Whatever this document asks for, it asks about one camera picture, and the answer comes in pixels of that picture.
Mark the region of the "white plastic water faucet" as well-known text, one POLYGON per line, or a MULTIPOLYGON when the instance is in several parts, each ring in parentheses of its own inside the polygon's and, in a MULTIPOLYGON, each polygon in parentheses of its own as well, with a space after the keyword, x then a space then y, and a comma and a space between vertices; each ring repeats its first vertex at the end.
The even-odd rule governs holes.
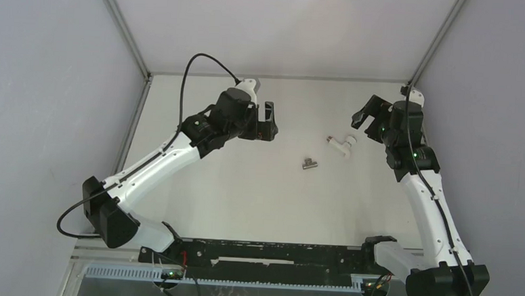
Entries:
POLYGON ((350 158, 352 146, 357 143, 356 138, 352 135, 345 137, 342 143, 338 142, 335 138, 333 138, 333 136, 328 136, 326 141, 328 142, 329 146, 339 151, 343 155, 344 159, 350 158))

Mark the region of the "metal tee pipe fitting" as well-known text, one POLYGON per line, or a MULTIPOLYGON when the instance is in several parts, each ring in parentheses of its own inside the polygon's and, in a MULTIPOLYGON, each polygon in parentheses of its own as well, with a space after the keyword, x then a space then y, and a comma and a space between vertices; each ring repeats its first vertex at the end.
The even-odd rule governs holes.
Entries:
POLYGON ((317 168, 318 163, 312 160, 312 158, 306 158, 301 166, 303 170, 307 170, 311 168, 317 168))

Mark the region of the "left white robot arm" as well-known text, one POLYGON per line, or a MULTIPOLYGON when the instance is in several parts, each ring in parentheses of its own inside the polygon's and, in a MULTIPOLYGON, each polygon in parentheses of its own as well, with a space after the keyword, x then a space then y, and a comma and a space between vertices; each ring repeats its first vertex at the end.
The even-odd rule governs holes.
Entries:
POLYGON ((265 119, 259 105, 238 87, 223 91, 215 104, 187 117, 172 138, 136 164, 100 181, 91 176, 82 184, 83 210, 98 237, 110 248, 129 242, 155 251, 165 263, 180 258, 181 244, 167 224, 135 212, 141 199, 164 179, 234 138, 270 142, 278 133, 274 103, 265 102, 265 119))

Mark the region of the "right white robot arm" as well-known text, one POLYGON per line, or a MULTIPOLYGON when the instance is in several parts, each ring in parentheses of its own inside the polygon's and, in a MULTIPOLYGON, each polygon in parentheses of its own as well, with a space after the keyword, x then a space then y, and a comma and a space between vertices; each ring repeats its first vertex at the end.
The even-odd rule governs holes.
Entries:
POLYGON ((410 203, 423 255, 417 257, 390 236, 365 241, 362 267, 370 273, 383 268, 398 277, 406 296, 480 296, 490 281, 488 268, 476 264, 465 247, 444 195, 440 165, 434 150, 423 142, 423 109, 417 102, 395 103, 373 95, 352 116, 358 129, 368 117, 369 139, 385 147, 386 161, 410 203))

